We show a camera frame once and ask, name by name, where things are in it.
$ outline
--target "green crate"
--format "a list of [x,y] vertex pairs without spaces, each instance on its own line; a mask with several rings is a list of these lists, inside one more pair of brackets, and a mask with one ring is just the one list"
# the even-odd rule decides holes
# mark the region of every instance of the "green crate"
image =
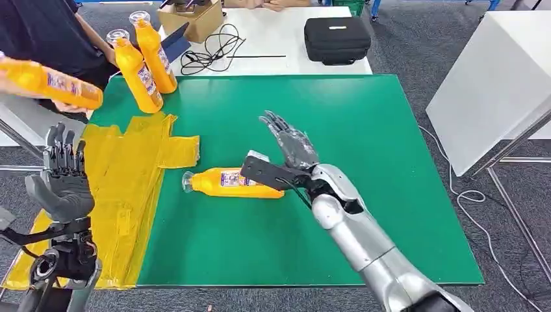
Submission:
[[364,0],[333,0],[334,7],[348,7],[352,16],[360,16]]

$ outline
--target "yellow plastic bag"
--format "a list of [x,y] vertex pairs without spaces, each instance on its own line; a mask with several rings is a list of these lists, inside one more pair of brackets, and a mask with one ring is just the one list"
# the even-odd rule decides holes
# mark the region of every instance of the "yellow plastic bag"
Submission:
[[[90,190],[96,201],[92,235],[97,244],[102,272],[96,288],[134,287],[146,253],[155,216],[163,168],[195,166],[199,137],[170,137],[173,115],[162,112],[130,121],[124,135],[116,126],[88,125],[84,155]],[[31,229],[45,230],[51,223],[41,211]],[[28,246],[42,254],[48,242]],[[19,253],[4,287],[26,289],[32,258]]]

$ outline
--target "plastic bottle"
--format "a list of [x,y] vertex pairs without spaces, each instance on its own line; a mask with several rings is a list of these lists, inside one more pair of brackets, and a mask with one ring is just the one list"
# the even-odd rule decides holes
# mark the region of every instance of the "plastic bottle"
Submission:
[[196,190],[209,196],[281,198],[285,195],[282,190],[242,177],[240,171],[241,168],[211,168],[200,174],[187,171],[182,177],[182,186],[185,192]]
[[103,92],[93,84],[53,70],[31,60],[14,60],[0,51],[0,70],[19,88],[66,104],[97,109]]
[[160,35],[151,26],[151,16],[146,11],[136,11],[130,14],[129,20],[136,29],[138,45],[146,59],[147,67],[153,74],[153,80],[155,80],[159,92],[174,92],[178,83],[170,69],[168,58],[160,45]]
[[142,54],[132,46],[130,34],[115,29],[107,34],[115,49],[115,61],[142,112],[153,114],[162,107],[162,97],[153,81]]

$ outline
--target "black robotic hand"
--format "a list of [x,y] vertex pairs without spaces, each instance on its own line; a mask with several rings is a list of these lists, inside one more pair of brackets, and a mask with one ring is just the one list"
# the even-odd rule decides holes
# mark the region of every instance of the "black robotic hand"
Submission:
[[25,178],[29,196],[36,200],[55,222],[68,223],[86,217],[94,208],[88,178],[84,172],[84,141],[73,151],[75,133],[65,125],[50,127],[44,150],[45,169],[40,176]]
[[265,123],[277,139],[289,168],[307,170],[318,164],[320,159],[306,134],[289,125],[282,117],[266,110],[266,116],[259,119]]

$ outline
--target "green mat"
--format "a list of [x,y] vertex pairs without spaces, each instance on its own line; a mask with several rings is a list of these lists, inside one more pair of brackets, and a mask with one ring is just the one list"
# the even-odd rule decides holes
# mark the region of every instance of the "green mat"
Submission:
[[[483,283],[396,76],[178,81],[163,111],[179,117],[173,135],[201,136],[201,159],[191,171],[240,166],[249,150],[283,163],[257,119],[272,110],[308,134],[322,162],[348,175],[419,270],[437,283]],[[103,105],[92,123],[124,131],[132,116],[143,115],[121,77],[109,83]],[[164,174],[138,285],[362,284],[293,192],[280,200],[185,194],[184,171]]]

